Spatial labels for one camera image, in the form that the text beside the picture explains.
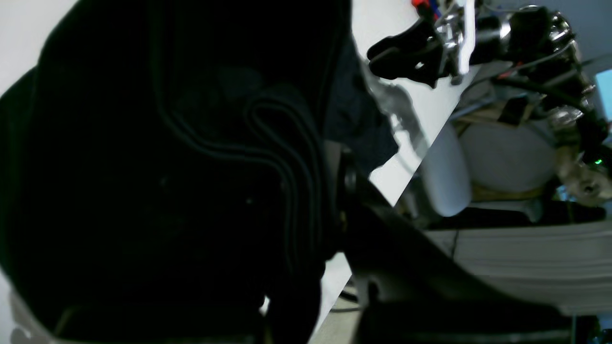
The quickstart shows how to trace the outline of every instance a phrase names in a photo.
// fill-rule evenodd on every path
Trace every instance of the white table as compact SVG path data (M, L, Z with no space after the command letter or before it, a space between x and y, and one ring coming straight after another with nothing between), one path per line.
M76 0L3 0L0 2L0 94L4 93L27 70L36 64L40 49L52 28ZM417 20L408 0L353 0L353 32L362 56L380 39L403 32ZM467 82L452 87L449 80L440 80L438 87L409 80L395 80L412 97L425 137L431 144L457 105ZM396 135L399 153L372 172L370 180L389 203L395 204L412 178L401 160L416 170L420 159L409 143L407 133ZM323 277L321 319L334 305L351 275L344 255L337 255L327 264ZM9 285L0 274L0 342L8 342L14 324L8 305Z

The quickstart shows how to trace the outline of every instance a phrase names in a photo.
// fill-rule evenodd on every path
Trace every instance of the white surface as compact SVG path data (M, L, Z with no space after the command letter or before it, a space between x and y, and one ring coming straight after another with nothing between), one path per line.
M427 236L447 254L456 231ZM455 261L506 293L565 314L612 312L612 222L461 230Z
M463 7L463 42L459 47L459 74L469 72L469 59L476 47L476 0L461 0L457 4Z
M15 328L10 312L9 293L10 286L4 273L0 271L0 343L3 344L9 342L9 335Z
M405 31L418 18L416 10L407 0L353 0L353 35L359 54L365 58L366 52L372 45L387 36ZM440 79L438 87L433 90L427 85L408 79L393 81L403 87L412 98L414 111L419 117L429 145L438 136L459 102L461 92L467 87L476 71L477 68L473 68L464 83L459 86L450 85L450 78ZM398 135L396 140L400 143L399 152L370 175L370 181L391 205L399 200L414 171L420 165L420 159L415 155L409 140ZM403 165L408 165L411 171L406 170Z
M315 332L321 328L323 321L332 309L340 292L351 278L351 268L348 266L344 253L337 253L325 265L325 274L321 280L321 313Z

